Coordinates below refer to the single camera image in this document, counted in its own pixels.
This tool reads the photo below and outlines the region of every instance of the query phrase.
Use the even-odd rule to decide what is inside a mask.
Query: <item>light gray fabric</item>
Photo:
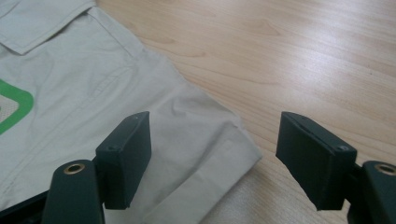
[[[127,116],[150,112],[152,158],[107,223],[197,223],[260,158],[241,119],[89,0],[0,4],[0,79],[33,110],[0,135],[0,210],[48,189]]]

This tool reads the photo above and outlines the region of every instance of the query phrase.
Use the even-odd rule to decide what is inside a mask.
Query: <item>wood grain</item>
[[[396,2],[100,0],[180,73],[239,113],[264,158],[203,223],[347,223],[317,212],[275,157],[281,111],[368,160],[396,163]]]

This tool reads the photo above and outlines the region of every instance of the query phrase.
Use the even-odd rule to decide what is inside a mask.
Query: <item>green logo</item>
[[[33,96],[0,79],[0,134],[18,123],[33,107]]]

